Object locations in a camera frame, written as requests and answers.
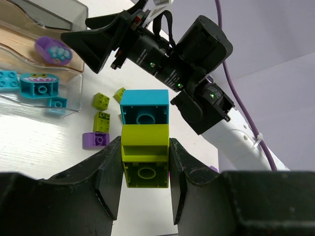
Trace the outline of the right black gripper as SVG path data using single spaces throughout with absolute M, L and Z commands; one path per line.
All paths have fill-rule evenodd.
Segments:
M 138 28 L 127 34 L 112 68 L 120 68 L 129 59 L 178 93 L 171 104 L 197 134 L 222 120 L 230 121 L 228 112 L 234 103 L 205 77 L 231 55 L 232 44 L 221 28 L 203 15 L 175 43 L 172 33 L 169 39 L 160 36 L 162 17 L 153 20 L 153 31 Z

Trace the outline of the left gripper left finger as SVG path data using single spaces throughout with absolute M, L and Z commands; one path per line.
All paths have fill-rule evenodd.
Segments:
M 123 180 L 121 139 L 49 179 L 0 175 L 3 236 L 109 236 Z

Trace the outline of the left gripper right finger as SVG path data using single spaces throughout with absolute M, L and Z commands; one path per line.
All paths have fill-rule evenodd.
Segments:
M 315 174 L 217 173 L 170 139 L 173 221 L 181 236 L 312 236 Z

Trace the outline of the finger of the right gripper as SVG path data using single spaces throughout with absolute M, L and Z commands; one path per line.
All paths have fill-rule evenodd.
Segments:
M 98 29 L 98 28 L 105 27 L 109 25 L 110 23 L 112 23 L 120 15 L 131 17 L 138 10 L 143 10 L 147 2 L 148 0 L 139 0 L 133 7 L 131 7 L 128 10 L 124 10 L 120 13 L 87 18 L 85 20 L 85 25 L 90 29 Z
M 102 28 L 64 32 L 61 40 L 97 74 L 103 69 L 111 52 L 122 43 L 127 31 L 128 17 L 120 15 Z

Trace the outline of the purple arched lego brick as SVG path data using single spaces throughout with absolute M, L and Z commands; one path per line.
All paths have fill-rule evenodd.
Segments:
M 214 166 L 210 166 L 209 168 L 212 169 L 213 171 L 217 172 L 217 173 L 219 172 L 218 169 Z

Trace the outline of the purple round printed lego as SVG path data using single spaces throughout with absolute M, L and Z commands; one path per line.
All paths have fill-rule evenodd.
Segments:
M 67 65 L 72 60 L 72 51 L 61 41 L 42 36 L 35 41 L 35 50 L 48 63 Z

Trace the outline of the purple sloped lego brick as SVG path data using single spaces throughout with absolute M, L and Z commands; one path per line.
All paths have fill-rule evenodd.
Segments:
M 82 135 L 83 149 L 103 148 L 110 143 L 109 133 L 87 132 Z

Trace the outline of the teal small lego cube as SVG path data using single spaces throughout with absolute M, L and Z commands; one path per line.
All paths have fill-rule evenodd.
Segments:
M 67 99 L 62 97 L 49 98 L 47 100 L 47 106 L 49 107 L 46 112 L 50 115 L 63 116 L 66 114 Z

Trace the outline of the teal round printed lego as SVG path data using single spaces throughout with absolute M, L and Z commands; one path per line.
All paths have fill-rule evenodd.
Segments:
M 26 98 L 53 98 L 59 94 L 59 78 L 53 74 L 25 73 L 19 82 L 20 94 Z

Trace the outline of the green tall lego brick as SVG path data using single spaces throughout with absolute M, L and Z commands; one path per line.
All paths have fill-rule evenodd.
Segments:
M 169 125 L 124 124 L 122 163 L 128 188 L 168 188 Z

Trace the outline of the teal lego plate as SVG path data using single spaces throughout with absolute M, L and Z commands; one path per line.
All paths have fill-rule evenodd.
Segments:
M 19 92 L 20 84 L 16 71 L 0 71 L 0 91 L 1 92 Z

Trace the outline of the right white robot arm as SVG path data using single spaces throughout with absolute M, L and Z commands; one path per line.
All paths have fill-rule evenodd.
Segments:
M 233 46 L 221 25 L 200 15 L 182 38 L 161 37 L 161 23 L 172 28 L 169 0 L 155 1 L 152 10 L 138 1 L 120 13 L 87 18 L 86 30 L 61 34 L 69 46 L 95 73 L 100 72 L 112 52 L 113 69 L 128 59 L 176 92 L 171 104 L 186 123 L 207 142 L 224 153 L 238 170 L 280 170 L 286 166 L 266 146 L 245 110 L 206 76 L 225 65 Z

